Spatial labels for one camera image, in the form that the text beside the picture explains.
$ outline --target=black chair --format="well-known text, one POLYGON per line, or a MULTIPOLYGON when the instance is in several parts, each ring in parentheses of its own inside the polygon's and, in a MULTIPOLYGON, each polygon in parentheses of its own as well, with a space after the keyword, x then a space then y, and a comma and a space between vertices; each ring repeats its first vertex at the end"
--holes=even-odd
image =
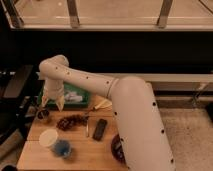
POLYGON ((0 145, 16 129, 26 139, 25 124, 33 120, 33 116, 26 117, 26 113, 34 99, 35 80, 31 65, 20 67, 12 76, 7 71, 0 74, 0 145))

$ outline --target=remote control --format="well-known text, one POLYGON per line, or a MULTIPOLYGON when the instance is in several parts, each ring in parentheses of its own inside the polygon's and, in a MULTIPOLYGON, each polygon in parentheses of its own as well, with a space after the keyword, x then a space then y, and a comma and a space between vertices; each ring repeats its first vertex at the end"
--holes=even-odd
POLYGON ((103 137, 107 121, 105 119, 100 119, 96 125, 95 132, 93 133, 93 139, 100 141, 103 137))

